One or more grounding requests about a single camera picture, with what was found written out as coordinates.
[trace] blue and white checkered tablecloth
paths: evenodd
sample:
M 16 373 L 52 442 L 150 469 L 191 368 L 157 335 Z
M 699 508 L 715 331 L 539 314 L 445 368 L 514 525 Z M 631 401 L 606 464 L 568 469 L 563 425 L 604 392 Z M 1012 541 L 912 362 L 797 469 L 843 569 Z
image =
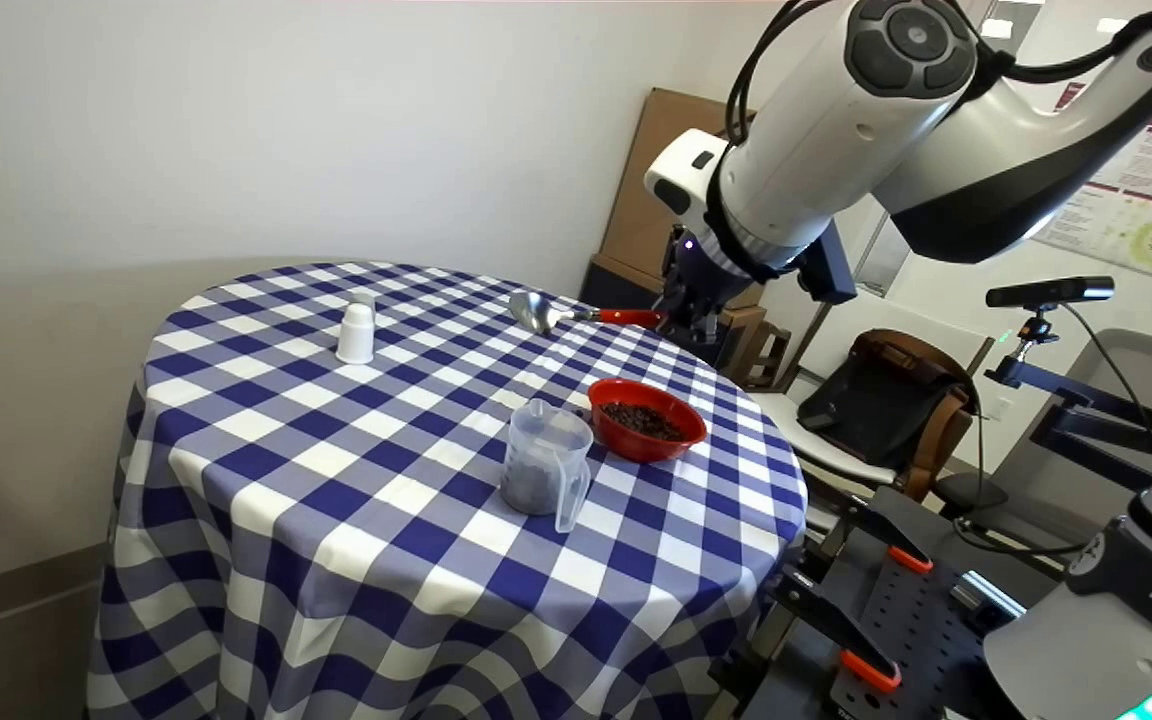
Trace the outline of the blue and white checkered tablecloth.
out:
M 376 362 L 332 357 L 381 292 Z M 798 541 L 788 438 L 736 384 L 628 326 L 513 322 L 514 285 L 309 265 L 157 331 L 119 459 L 91 715 L 690 715 L 755 583 Z M 568 534 L 499 502 L 528 397 L 596 376 L 686 397 L 671 464 L 592 446 Z

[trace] red bowl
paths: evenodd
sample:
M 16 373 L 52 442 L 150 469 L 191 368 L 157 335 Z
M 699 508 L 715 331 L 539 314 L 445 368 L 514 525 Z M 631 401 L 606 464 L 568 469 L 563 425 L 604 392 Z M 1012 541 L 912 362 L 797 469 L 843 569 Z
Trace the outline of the red bowl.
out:
M 604 376 L 587 386 L 592 436 L 637 464 L 661 464 L 706 436 L 703 414 L 663 386 Z

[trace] round table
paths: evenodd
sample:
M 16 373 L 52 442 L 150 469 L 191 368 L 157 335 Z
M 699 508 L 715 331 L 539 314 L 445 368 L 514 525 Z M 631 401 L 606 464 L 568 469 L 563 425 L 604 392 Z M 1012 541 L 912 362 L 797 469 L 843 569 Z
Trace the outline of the round table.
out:
M 332 357 L 353 287 L 376 358 Z M 207 287 L 147 347 L 119 459 L 91 715 L 686 715 L 804 529 L 788 438 L 637 326 L 514 326 L 506 279 L 309 265 Z M 587 453 L 577 529 L 499 494 L 530 397 L 690 401 L 671 464 Z

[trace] cardboard box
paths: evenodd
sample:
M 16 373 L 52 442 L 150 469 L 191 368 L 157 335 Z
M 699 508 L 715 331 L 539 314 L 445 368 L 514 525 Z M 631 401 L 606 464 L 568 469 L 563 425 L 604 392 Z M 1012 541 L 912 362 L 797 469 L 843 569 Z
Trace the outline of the cardboard box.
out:
M 625 157 L 619 193 L 604 229 L 604 244 L 583 275 L 583 298 L 657 297 L 663 275 L 663 249 L 676 215 L 642 186 L 646 163 L 686 127 L 723 133 L 723 103 L 653 86 L 637 137 Z M 729 306 L 755 306 L 759 287 L 739 292 Z

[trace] wall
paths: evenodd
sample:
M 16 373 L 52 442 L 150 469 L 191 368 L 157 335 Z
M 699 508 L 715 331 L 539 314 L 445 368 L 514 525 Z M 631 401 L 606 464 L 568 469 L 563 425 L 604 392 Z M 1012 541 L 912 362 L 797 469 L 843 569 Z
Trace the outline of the wall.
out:
M 0 0 L 0 572 L 94 544 L 119 401 L 267 257 L 577 292 L 653 85 L 723 94 L 764 5 Z

